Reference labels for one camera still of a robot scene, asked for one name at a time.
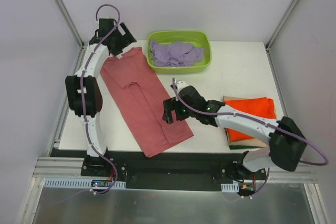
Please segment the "pink t-shirt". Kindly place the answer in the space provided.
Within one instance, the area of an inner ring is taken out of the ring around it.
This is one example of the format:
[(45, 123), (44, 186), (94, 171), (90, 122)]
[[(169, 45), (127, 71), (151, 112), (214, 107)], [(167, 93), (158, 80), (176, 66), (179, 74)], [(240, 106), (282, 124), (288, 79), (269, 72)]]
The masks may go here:
[(153, 157), (193, 137), (185, 121), (167, 124), (163, 101), (170, 96), (148, 65), (141, 47), (109, 57), (100, 75), (146, 157)]

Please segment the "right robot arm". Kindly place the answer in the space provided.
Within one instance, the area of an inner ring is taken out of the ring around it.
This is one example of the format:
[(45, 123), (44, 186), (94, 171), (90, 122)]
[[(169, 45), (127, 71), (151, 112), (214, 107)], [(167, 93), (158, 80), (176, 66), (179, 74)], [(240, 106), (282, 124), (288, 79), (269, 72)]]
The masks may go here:
[(239, 131), (266, 145), (242, 154), (232, 168), (239, 179), (248, 179), (255, 172), (274, 166), (294, 172), (307, 146), (300, 140), (303, 135), (291, 118), (262, 118), (234, 109), (224, 102), (205, 100), (193, 86), (179, 88), (175, 97), (163, 101), (162, 119), (166, 123), (189, 117), (205, 125)]

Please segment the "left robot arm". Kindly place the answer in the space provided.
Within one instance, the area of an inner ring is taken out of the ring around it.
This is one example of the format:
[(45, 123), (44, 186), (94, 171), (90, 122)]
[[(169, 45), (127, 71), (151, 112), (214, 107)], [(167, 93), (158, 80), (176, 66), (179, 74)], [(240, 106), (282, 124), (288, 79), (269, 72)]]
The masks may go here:
[(125, 23), (113, 18), (99, 19), (81, 67), (74, 75), (65, 78), (69, 108), (81, 122), (88, 144), (83, 165), (92, 168), (99, 176), (108, 175), (111, 164), (105, 157), (107, 145), (100, 125), (103, 98), (97, 78), (110, 56), (121, 54), (136, 41)]

